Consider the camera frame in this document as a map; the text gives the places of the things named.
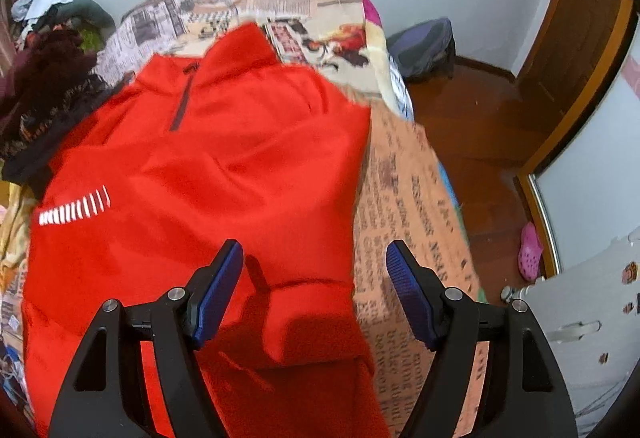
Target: wooden floor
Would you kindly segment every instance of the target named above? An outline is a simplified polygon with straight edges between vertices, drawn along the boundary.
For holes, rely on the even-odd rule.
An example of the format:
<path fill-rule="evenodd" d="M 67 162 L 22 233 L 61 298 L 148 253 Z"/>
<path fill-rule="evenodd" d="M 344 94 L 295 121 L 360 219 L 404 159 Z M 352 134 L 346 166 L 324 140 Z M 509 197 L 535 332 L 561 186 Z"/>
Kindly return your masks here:
<path fill-rule="evenodd" d="M 527 213 L 517 170 L 558 124 L 546 96 L 520 91 L 500 76 L 456 66 L 452 80 L 409 86 L 415 120 L 447 169 L 487 299 L 505 284 L 523 286 L 517 268 Z"/>

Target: baseboard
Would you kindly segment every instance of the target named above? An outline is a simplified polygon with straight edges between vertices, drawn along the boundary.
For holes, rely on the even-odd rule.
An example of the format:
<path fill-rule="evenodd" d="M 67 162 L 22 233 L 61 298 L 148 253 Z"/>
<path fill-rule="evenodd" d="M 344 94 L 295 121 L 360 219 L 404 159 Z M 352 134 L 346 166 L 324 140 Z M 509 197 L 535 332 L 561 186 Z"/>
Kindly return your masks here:
<path fill-rule="evenodd" d="M 486 62 L 482 62 L 481 60 L 476 60 L 474 58 L 466 58 L 466 56 L 456 55 L 456 64 L 460 64 L 460 66 L 466 66 L 467 68 L 479 69 L 480 71 L 496 74 L 497 76 L 506 78 L 509 82 L 511 82 L 511 84 L 516 81 L 515 75 L 508 69 L 498 68 L 497 66 L 492 66 L 491 64 L 487 64 Z"/>

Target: zipper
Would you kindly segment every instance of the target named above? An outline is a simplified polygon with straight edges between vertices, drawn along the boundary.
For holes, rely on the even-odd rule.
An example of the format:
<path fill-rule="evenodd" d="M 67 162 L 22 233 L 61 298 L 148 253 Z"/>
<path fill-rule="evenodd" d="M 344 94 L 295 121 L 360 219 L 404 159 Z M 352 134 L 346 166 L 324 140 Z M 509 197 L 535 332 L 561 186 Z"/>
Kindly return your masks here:
<path fill-rule="evenodd" d="M 171 122 L 169 131 L 178 131 L 178 128 L 182 123 L 184 113 L 187 111 L 187 104 L 189 103 L 189 91 L 191 89 L 191 83 L 193 82 L 193 77 L 195 76 L 195 72 L 198 70 L 199 66 L 199 63 L 192 62 L 183 70 L 185 74 L 191 73 L 191 76 L 189 77 L 189 80 L 187 80 L 187 84 L 184 86 L 182 97 L 180 98 L 180 104 L 178 105 L 178 110 L 175 112 L 174 121 Z"/>

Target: door frame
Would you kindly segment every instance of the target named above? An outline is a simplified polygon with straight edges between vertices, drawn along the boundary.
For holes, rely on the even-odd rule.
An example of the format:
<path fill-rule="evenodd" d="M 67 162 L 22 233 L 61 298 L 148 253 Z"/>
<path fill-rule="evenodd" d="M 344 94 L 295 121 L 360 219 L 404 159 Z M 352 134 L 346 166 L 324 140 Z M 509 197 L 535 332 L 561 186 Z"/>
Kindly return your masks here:
<path fill-rule="evenodd" d="M 520 71 L 518 72 L 518 75 L 516 77 L 516 85 L 520 84 L 520 82 L 523 81 L 526 74 L 529 72 L 529 69 L 531 69 L 533 61 L 535 60 L 536 55 L 538 55 L 538 50 L 542 45 L 542 41 L 546 36 L 546 32 L 549 30 L 551 21 L 556 14 L 556 9 L 558 8 L 559 2 L 560 0 L 549 1 L 549 6 L 546 9 L 545 17 L 542 19 L 542 24 L 540 24 L 540 29 L 538 30 L 538 34 L 536 35 L 536 40 L 533 41 L 533 45 L 529 50 L 529 55 L 527 55 L 527 58 L 525 59 L 524 64 L 522 65 L 522 68 L 520 68 Z"/>
<path fill-rule="evenodd" d="M 580 95 L 553 132 L 516 175 L 543 245 L 542 259 L 547 278 L 557 275 L 561 269 L 558 249 L 538 190 L 536 176 L 545 170 L 571 142 L 606 94 L 622 67 L 637 21 L 634 0 L 622 0 L 611 36 Z"/>

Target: reflective stripe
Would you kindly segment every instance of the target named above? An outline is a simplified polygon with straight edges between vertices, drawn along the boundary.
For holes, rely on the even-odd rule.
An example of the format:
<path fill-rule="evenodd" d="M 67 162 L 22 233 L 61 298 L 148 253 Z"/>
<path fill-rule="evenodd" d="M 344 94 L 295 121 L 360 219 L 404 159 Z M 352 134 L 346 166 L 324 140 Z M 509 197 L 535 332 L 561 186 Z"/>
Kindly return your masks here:
<path fill-rule="evenodd" d="M 94 215 L 98 215 L 98 209 L 95 208 L 94 195 L 89 194 L 89 199 L 91 200 L 91 208 L 94 209 Z"/>
<path fill-rule="evenodd" d="M 111 198 L 109 197 L 109 193 L 107 192 L 107 187 L 105 187 L 103 185 L 102 189 L 104 190 L 104 197 L 107 198 L 107 207 L 110 207 L 111 206 Z"/>
<path fill-rule="evenodd" d="M 102 198 L 100 197 L 100 191 L 95 189 L 95 195 L 98 198 L 98 204 L 100 205 L 100 210 L 104 212 L 104 205 L 102 204 Z"/>

